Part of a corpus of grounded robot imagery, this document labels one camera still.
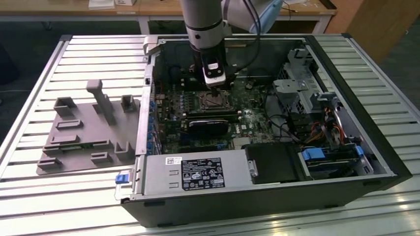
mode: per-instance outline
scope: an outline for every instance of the motherboard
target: motherboard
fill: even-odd
[[[247,79],[213,95],[184,84],[157,97],[163,154],[241,149],[275,140],[264,115],[264,85]]]

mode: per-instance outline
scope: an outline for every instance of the wooden table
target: wooden table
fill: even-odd
[[[313,33],[323,33],[336,10],[320,0],[281,9],[277,21],[315,21]],[[149,21],[183,20],[179,0],[137,0],[133,6],[88,9],[88,0],[0,0],[0,21],[137,21],[141,34],[149,34]]]
[[[140,0],[139,23],[143,34],[151,34],[149,21],[181,21],[183,12],[179,0]],[[312,33],[324,33],[336,10],[327,9],[319,0],[291,5],[291,12],[281,9],[277,21],[316,21]]]
[[[0,21],[137,21],[140,0],[133,6],[89,10],[88,0],[0,0]]]

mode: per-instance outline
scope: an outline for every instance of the white box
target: white box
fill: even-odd
[[[89,0],[89,10],[113,9],[113,0]]]
[[[132,6],[136,0],[115,0],[116,5]]]

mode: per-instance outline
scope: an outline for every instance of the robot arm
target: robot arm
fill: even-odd
[[[207,86],[223,85],[235,73],[225,60],[224,21],[252,33],[265,33],[276,21],[283,0],[181,0],[183,16],[191,47],[195,52],[195,70]],[[247,4],[255,7],[249,12]]]

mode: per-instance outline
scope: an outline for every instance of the blue latch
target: blue latch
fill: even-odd
[[[116,184],[121,184],[121,183],[129,183],[128,174],[116,176]]]
[[[320,148],[308,148],[301,152],[303,159],[312,160],[312,159],[323,159],[325,158],[323,149]]]
[[[356,152],[357,152],[359,156],[363,156],[364,153],[363,153],[363,149],[360,146],[356,146]]]

